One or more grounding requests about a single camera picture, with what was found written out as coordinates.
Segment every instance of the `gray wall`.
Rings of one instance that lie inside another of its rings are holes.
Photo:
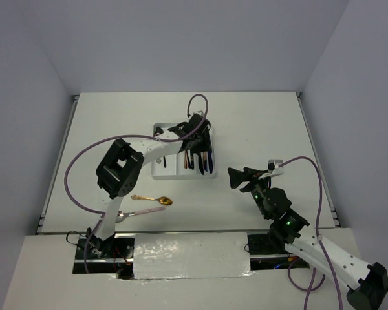
[[[0,309],[41,214],[70,107],[15,4],[0,0]]]
[[[388,0],[350,0],[303,95],[339,218],[388,268]]]
[[[73,93],[303,90],[348,0],[17,0]]]

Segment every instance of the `white tabletop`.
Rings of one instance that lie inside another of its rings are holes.
[[[266,229],[270,221],[261,216],[250,194],[230,189],[227,168],[266,169],[269,159],[296,156],[314,158],[305,122],[294,92],[206,92],[208,119],[214,126],[217,177],[207,180],[153,180],[150,165],[141,171],[133,194],[168,196],[174,204],[165,211],[135,216],[117,224],[117,231],[208,231]],[[85,231],[98,216],[76,207],[63,188],[63,175],[71,159],[83,148],[109,136],[151,135],[154,123],[181,122],[193,93],[84,93],[80,95],[63,151],[42,232]],[[196,98],[192,111],[202,110]],[[80,158],[69,184],[73,195],[86,206],[98,208],[95,170],[110,147],[105,143]],[[285,167],[285,174],[272,180],[283,188],[292,208],[314,223],[319,190],[309,162]],[[125,197],[124,212],[156,207],[156,202]],[[324,199],[320,227],[334,227],[329,204]]]
[[[350,229],[322,229],[321,233],[360,257]],[[305,293],[289,283],[285,269],[258,271],[241,278],[117,280],[112,274],[72,274],[75,250],[64,236],[27,236],[3,309],[303,308]],[[308,285],[311,274],[309,269],[292,271],[294,280],[302,286]],[[345,309],[353,309],[345,295],[343,300]],[[337,308],[334,284],[326,280],[321,289],[310,295],[308,309]]]

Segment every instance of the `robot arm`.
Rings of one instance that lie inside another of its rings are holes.
[[[245,167],[242,172],[229,168],[231,188],[248,182],[240,191],[250,192],[263,217],[274,220],[268,233],[273,247],[295,254],[333,280],[329,259],[339,288],[347,293],[351,306],[357,310],[378,309],[388,291],[385,267],[379,263],[370,265],[322,235],[317,236],[315,228],[290,208],[292,202],[284,190],[271,188],[270,178],[283,174],[282,163],[281,160],[271,160],[266,171]]]
[[[100,187],[100,205],[105,214],[101,218],[98,229],[92,235],[92,230],[87,229],[87,236],[91,235],[89,243],[96,254],[104,256],[111,251],[121,202],[134,189],[144,165],[157,158],[178,154],[185,150],[193,153],[211,150],[210,123],[206,119],[190,137],[179,139],[192,132],[202,119],[199,113],[194,113],[188,122],[180,123],[152,140],[141,139],[128,143],[123,139],[117,139],[113,142],[96,169]],[[175,142],[164,143],[161,140],[175,140]]]

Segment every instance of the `gold spoon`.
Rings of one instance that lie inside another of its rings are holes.
[[[156,200],[159,203],[161,203],[162,205],[172,205],[173,204],[173,201],[165,196],[155,199],[155,198],[148,198],[148,197],[141,197],[141,196],[133,195],[133,196],[131,196],[131,198],[133,200]]]

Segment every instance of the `wire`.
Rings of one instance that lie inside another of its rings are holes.
[[[298,156],[298,157],[292,158],[291,160],[288,160],[288,161],[280,164],[279,167],[284,167],[285,165],[288,165],[289,163],[292,163],[293,161],[296,161],[296,160],[308,160],[313,165],[313,167],[316,170],[316,174],[318,175],[318,181],[319,181],[319,206],[318,206],[318,213],[316,214],[315,231],[316,231],[316,236],[319,237],[319,221],[320,221],[321,210],[322,210],[322,178],[321,178],[321,173],[320,173],[320,171],[318,169],[318,166],[315,164],[315,162],[312,159],[310,159],[309,157],[306,157],[306,156]],[[334,283],[335,283],[335,288],[336,288],[336,294],[338,295],[339,310],[343,310],[342,295],[341,295],[341,290],[340,290],[340,287],[339,287],[338,279],[336,278],[335,268],[332,265],[332,262],[330,260],[329,255],[328,255],[328,252],[326,251],[326,248],[323,245],[322,240],[319,240],[319,245],[322,248],[322,251],[323,251],[323,254],[325,255],[326,261],[329,264],[330,271],[332,272],[332,276],[333,276]],[[313,283],[315,281],[315,276],[316,276],[316,269],[313,268],[312,278],[310,279],[309,288],[308,288],[307,293],[306,293],[304,310],[307,309],[307,301],[309,299],[309,294],[312,291],[312,286],[313,286]]]
[[[307,292],[308,289],[304,289],[304,288],[298,286],[298,285],[295,283],[295,281],[293,281],[292,275],[290,274],[290,271],[292,270],[293,265],[294,265],[296,262],[300,261],[300,260],[302,260],[302,259],[301,259],[301,258],[298,258],[297,260],[294,260],[292,263],[290,263],[289,268],[287,269],[287,277],[289,277],[290,283],[292,283],[294,287],[296,287],[297,289],[299,289],[299,290],[302,291],[302,292]],[[320,281],[320,283],[319,283],[315,288],[313,288],[310,292],[314,292],[314,291],[316,291],[317,289],[319,289],[319,288],[323,285],[323,282],[325,281],[325,279],[326,279],[326,276],[323,275],[323,276],[322,276],[322,279],[321,279],[321,281]]]
[[[69,231],[67,234],[66,234],[66,242],[69,243],[69,244],[72,244],[72,245],[75,245],[76,247],[79,247],[79,244],[78,243],[73,243],[73,242],[70,242],[69,241],[69,235],[72,234],[72,233],[76,233],[78,235],[80,235],[81,237],[85,237],[85,235],[81,234],[80,232],[77,232],[77,231]]]
[[[117,273],[118,271],[116,271],[116,266],[115,266],[115,250],[112,250],[112,252],[114,253],[113,256],[114,256],[114,270],[115,270],[115,273]]]
[[[113,136],[113,137],[102,139],[100,141],[97,141],[97,142],[89,145],[88,147],[85,147],[83,150],[81,150],[79,153],[77,153],[77,155],[75,157],[73,157],[72,161],[68,164],[68,166],[66,168],[66,171],[65,171],[65,176],[63,178],[63,184],[65,186],[65,191],[66,191],[67,196],[79,208],[81,208],[81,209],[83,209],[83,210],[85,210],[87,212],[90,212],[90,213],[100,214],[101,215],[101,218],[99,219],[98,223],[96,224],[94,230],[89,234],[89,236],[88,236],[88,238],[86,239],[86,242],[85,242],[85,248],[84,248],[84,254],[83,254],[83,264],[85,266],[86,273],[89,273],[89,270],[88,270],[88,267],[87,267],[87,264],[86,264],[86,254],[87,254],[87,248],[89,247],[89,241],[91,240],[92,235],[95,233],[95,230],[97,230],[99,228],[99,225],[101,224],[103,218],[105,217],[105,212],[104,211],[99,211],[99,210],[94,210],[94,209],[86,207],[85,205],[82,205],[72,195],[72,193],[71,193],[71,191],[69,189],[68,177],[69,177],[69,173],[70,173],[70,170],[72,169],[73,165],[88,150],[93,149],[94,147],[96,147],[96,146],[98,146],[98,145],[100,145],[102,143],[105,143],[105,142],[108,142],[108,141],[112,141],[112,140],[116,140],[116,139],[121,139],[121,138],[140,138],[140,139],[148,139],[148,140],[155,140],[155,141],[162,141],[162,142],[178,142],[178,141],[182,141],[182,140],[192,136],[197,130],[200,129],[202,124],[205,122],[206,116],[208,114],[208,100],[207,100],[207,97],[205,95],[203,95],[203,94],[195,94],[194,96],[191,97],[191,99],[188,102],[188,110],[189,110],[189,107],[191,105],[191,102],[196,97],[201,97],[202,99],[204,99],[205,104],[206,104],[206,110],[204,111],[204,116],[202,117],[200,123],[191,132],[189,132],[185,136],[179,137],[178,139],[158,139],[158,137],[145,136],[145,135],[141,135],[141,134],[123,134],[123,135],[119,135],[119,136]]]
[[[118,250],[118,248],[115,247],[115,249],[118,252],[118,254],[122,257],[122,259],[125,261],[125,264],[127,264],[127,266],[130,266],[131,263],[127,261],[127,259],[122,255],[122,253]]]

